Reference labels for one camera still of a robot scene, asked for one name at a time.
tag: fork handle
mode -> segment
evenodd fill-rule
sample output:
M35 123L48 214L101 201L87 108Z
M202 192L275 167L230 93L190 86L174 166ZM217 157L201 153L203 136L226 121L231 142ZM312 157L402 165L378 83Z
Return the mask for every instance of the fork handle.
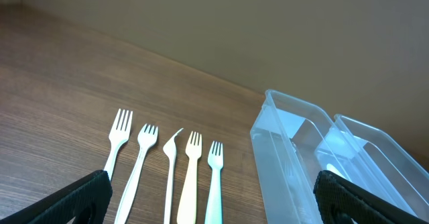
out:
M107 158L106 165L104 170L107 171L109 175L109 180L112 181L113 169L115 168L116 156L118 154L119 148L117 146L113 147L110 151L109 157Z
M172 214L174 162L175 162L175 159L170 160L170 167L168 170L166 206L164 209L164 224L170 224L170 219Z
M197 158L190 158L177 213L178 224L194 224L196 220Z
M222 223L221 170L213 169L204 224Z
M137 192L137 187L139 185L140 173L146 152L146 150L140 148L139 156L137 157L131 176L129 177L125 190L123 191L121 202L119 203L115 224L125 224L127 221L128 214L131 210L131 206L133 205L135 193Z

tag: fork tines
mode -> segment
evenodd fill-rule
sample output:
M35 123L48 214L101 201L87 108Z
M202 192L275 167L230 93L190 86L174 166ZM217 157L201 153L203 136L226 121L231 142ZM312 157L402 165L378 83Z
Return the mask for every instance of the fork tines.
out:
M220 156L222 154L223 144L221 142L213 141L212 146L210 147L209 154L214 154Z
M201 134L191 131L189 139L188 139L188 144L193 145L193 146L199 146L202 143L202 137Z
M112 130L129 131L129 129L131 128L131 124L129 123L131 123L132 119L133 111L125 111L125 109L123 109L121 112L121 109L119 109L118 114L116 114L115 121L113 122Z
M154 125L150 125L150 124L145 124L141 130L144 133L150 133L150 134L154 134L154 135L158 135L158 127L154 126Z

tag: transparent plastic bin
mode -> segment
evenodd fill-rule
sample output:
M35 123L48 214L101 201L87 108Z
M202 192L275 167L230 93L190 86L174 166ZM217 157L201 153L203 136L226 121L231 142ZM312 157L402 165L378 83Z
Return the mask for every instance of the transparent plastic bin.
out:
M251 129L268 223L322 223L312 193L330 170L429 221L428 173L386 133L268 90Z

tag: wood grain surface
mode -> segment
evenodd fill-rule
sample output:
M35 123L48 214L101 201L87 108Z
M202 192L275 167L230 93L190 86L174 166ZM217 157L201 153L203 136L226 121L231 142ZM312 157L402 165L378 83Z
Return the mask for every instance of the wood grain surface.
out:
M113 174L113 223L145 123L160 128L144 162L128 223L162 223L168 158L178 129L172 222L190 132L203 136L197 223L204 223L213 140L224 143L225 223L266 223L249 131L264 96L97 32L20 7L0 8L0 219L102 169L118 108L134 111Z

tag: plastic fork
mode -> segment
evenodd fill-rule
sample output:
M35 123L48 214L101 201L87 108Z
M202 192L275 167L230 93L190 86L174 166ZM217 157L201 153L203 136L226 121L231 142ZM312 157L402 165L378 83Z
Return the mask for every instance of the plastic fork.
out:
M222 223L221 170L223 168L223 144L213 141L208 153L208 165L212 168L212 181L208 194L205 224Z
M166 191L166 207L164 209L164 224L169 224L172 214L172 199L173 199L173 180L174 180L174 163L176 162L176 143L174 143L174 138L183 130L180 129L177 131L170 140L162 148L164 153L166 153L170 167L168 168L168 180L167 180L167 191Z
M128 110L122 110L121 114L121 109L119 109L118 114L116 114L115 121L113 122L112 129L110 130L109 139L111 143L111 150L104 168L104 170L107 171L107 174L109 174L109 180L112 180L113 169L115 168L115 161L118 151L121 146L129 139L131 122L133 120L133 112L130 111L129 118L128 112Z
M177 213L178 224L193 224L196 220L196 173L198 159L201 157L201 149L202 136L197 132L191 132L188 144L186 145L186 155L189 157L189 165L179 202Z
M139 136L137 137L140 145L139 155L122 194L121 202L119 203L115 218L115 224L124 224L127 221L128 214L134 201L135 193L137 192L140 173L141 169L143 168L143 161L145 160L147 151L156 143L157 139L158 127L145 124L143 128L141 128Z

